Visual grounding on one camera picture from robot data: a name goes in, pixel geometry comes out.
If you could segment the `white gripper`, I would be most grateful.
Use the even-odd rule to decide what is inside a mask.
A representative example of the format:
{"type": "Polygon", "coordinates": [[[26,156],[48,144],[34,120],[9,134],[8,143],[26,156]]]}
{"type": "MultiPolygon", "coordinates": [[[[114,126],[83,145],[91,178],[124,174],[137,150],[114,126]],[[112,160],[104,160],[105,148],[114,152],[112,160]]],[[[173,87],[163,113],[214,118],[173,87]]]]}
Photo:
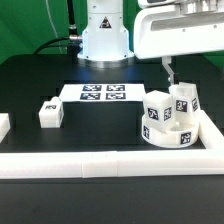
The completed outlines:
{"type": "Polygon", "coordinates": [[[224,0],[138,0],[134,53],[139,59],[162,58],[174,84],[172,58],[224,50],[224,0]]]}

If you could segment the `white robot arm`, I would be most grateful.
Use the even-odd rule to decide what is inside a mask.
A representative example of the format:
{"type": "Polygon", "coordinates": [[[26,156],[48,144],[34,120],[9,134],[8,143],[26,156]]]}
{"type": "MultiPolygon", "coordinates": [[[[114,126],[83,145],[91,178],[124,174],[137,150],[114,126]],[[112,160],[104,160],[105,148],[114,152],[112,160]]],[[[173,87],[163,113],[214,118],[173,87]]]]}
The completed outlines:
{"type": "Polygon", "coordinates": [[[80,61],[99,68],[160,58],[175,81],[174,56],[224,50],[224,0],[137,0],[134,31],[123,25],[123,0],[87,0],[80,61]]]}

